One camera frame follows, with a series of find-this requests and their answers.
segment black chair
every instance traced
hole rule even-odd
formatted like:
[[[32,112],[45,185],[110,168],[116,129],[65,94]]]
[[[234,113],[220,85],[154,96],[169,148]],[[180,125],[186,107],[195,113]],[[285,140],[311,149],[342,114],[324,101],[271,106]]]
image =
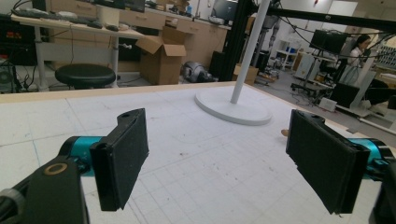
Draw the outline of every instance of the black chair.
[[[75,90],[99,89],[116,80],[116,74],[108,67],[90,64],[73,63],[60,67],[55,71],[58,81]]]

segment desk leg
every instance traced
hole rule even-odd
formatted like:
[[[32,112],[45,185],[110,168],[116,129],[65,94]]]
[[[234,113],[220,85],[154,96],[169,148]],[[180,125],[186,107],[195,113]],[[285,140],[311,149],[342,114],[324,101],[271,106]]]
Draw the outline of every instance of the desk leg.
[[[38,90],[49,91],[49,84],[46,78],[46,68],[42,55],[42,43],[43,42],[41,41],[40,27],[35,26],[35,53],[37,55],[37,67],[39,77]]]
[[[117,75],[119,71],[119,38],[112,36],[113,39],[113,56],[112,56],[112,66],[113,71]],[[117,88],[117,79],[111,84],[112,88]]]

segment white table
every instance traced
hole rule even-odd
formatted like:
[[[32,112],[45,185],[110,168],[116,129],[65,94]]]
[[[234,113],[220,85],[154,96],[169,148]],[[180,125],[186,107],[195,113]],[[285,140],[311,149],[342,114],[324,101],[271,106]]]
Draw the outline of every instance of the white table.
[[[82,178],[92,224],[368,223],[381,183],[363,180],[353,214],[329,215],[286,154],[280,130],[289,127],[294,105],[244,86],[240,100],[268,105],[273,118],[243,126],[212,117],[194,102],[198,91],[231,91],[233,84],[4,95],[0,189],[54,158],[68,137],[107,135],[117,115],[145,107],[150,153],[125,209],[101,212],[94,179]],[[326,123],[346,137],[359,136]]]
[[[119,37],[138,39],[143,37],[142,34],[134,31],[109,31],[106,28],[95,29],[88,27],[83,24],[74,24],[70,22],[62,21],[45,21],[40,19],[25,18],[12,15],[13,21],[18,21],[23,25],[29,25],[35,27],[35,50],[37,55],[37,67],[39,74],[38,89],[40,91],[48,91],[49,85],[45,73],[44,61],[64,61],[73,58],[74,62],[80,63],[112,63],[112,69],[115,74],[118,72],[118,60],[119,60]],[[66,46],[55,43],[45,43],[41,41],[40,27],[50,29],[67,29],[70,31],[80,31],[95,33],[99,35],[110,35],[112,36],[112,49],[99,49],[99,48],[88,48],[82,46]],[[113,87],[117,87],[117,82],[112,84]]]

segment metal pole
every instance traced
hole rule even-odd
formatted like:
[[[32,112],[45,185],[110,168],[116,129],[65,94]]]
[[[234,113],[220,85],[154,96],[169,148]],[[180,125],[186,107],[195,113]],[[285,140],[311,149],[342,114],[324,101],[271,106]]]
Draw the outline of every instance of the metal pole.
[[[262,3],[260,4],[256,22],[254,22],[251,36],[247,43],[247,51],[242,61],[241,72],[238,75],[235,88],[233,89],[233,96],[231,98],[232,104],[236,104],[238,102],[239,95],[241,94],[242,86],[244,85],[245,79],[247,77],[248,67],[250,65],[254,49],[256,48],[256,43],[259,39],[260,31],[262,30],[262,24],[264,23],[265,15],[267,14],[270,2],[270,0],[262,0]]]

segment black stool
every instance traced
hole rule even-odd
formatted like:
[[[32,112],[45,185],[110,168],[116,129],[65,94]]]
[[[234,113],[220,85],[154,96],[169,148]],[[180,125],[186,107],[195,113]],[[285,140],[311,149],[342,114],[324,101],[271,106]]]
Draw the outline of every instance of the black stool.
[[[58,81],[74,87],[76,90],[103,88],[116,80],[114,71],[102,65],[73,63],[55,71]]]

